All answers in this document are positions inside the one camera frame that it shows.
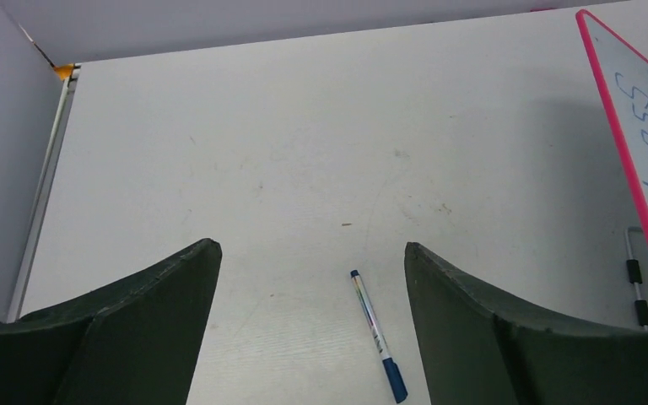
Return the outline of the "white whiteboard marker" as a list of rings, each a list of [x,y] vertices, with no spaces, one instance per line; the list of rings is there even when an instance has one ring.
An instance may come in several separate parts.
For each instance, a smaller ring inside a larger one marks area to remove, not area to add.
[[[361,278],[358,270],[352,270],[350,272],[350,278],[353,282],[354,290],[358,296],[359,303],[364,312],[364,317],[369,326],[371,335],[374,339],[375,346],[381,357],[381,360],[388,361],[389,359],[392,358],[392,356],[389,351],[386,340],[382,334],[380,323],[378,322],[377,317],[375,315],[374,308],[370,301],[370,297],[368,296],[368,293],[366,291],[363,279]]]

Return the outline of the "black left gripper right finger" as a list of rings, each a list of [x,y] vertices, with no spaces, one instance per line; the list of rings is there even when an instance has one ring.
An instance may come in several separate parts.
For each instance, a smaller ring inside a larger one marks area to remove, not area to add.
[[[404,269],[433,404],[648,404],[648,332],[535,305],[417,242]]]

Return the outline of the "blue marker cap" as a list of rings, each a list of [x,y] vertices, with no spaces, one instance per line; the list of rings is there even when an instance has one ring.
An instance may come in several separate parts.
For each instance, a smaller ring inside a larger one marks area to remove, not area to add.
[[[408,389],[397,364],[391,357],[383,359],[382,364],[395,402],[405,401],[408,397]]]

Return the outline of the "pink framed whiteboard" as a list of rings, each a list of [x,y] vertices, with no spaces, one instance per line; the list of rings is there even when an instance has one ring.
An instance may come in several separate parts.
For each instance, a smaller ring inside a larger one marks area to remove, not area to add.
[[[648,58],[589,11],[575,18],[648,245]]]

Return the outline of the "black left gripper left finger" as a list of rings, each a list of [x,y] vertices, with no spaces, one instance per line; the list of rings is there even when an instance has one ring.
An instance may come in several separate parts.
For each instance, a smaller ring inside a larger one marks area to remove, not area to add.
[[[0,404],[184,404],[222,249],[203,239],[106,286],[0,322]]]

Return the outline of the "metal table edge strip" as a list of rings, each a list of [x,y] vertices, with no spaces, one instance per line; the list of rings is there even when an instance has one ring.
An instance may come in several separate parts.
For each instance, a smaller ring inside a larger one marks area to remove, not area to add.
[[[12,299],[6,313],[6,322],[14,322],[21,316],[80,69],[81,63],[56,69],[56,73],[62,77],[62,88],[30,213],[29,232],[14,284]]]

